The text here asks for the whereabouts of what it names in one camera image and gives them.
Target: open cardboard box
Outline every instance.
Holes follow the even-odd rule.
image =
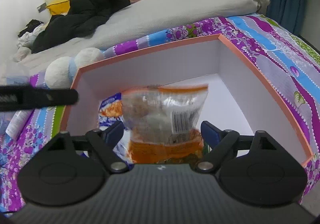
[[[72,84],[79,102],[67,106],[61,130],[83,135],[98,126],[101,101],[148,85],[209,84],[197,128],[207,120],[243,135],[267,131],[301,165],[312,151],[300,126],[263,74],[220,34],[157,45],[78,70]]]

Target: yellow pillow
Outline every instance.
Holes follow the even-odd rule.
[[[67,13],[70,9],[70,0],[53,0],[47,5],[51,15]]]

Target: colorful striped bedspread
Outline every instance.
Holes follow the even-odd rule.
[[[308,163],[308,185],[319,179],[320,55],[273,20],[259,14],[215,17],[191,25],[169,28],[109,49],[120,55],[171,41],[221,33],[266,76],[296,118],[314,153]],[[44,73],[31,77],[33,86],[44,84]],[[17,173],[59,131],[62,107],[36,109],[17,142],[0,145],[1,211],[16,211],[24,202]]]

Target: metal screw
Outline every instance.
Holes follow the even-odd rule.
[[[121,171],[125,169],[127,165],[124,162],[115,162],[111,164],[111,169],[114,171]]]
[[[201,162],[198,164],[198,168],[203,171],[211,170],[213,168],[213,164],[209,162]]]

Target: blue curtain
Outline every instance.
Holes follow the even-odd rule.
[[[299,35],[307,0],[270,0],[267,17],[278,22],[289,32]]]

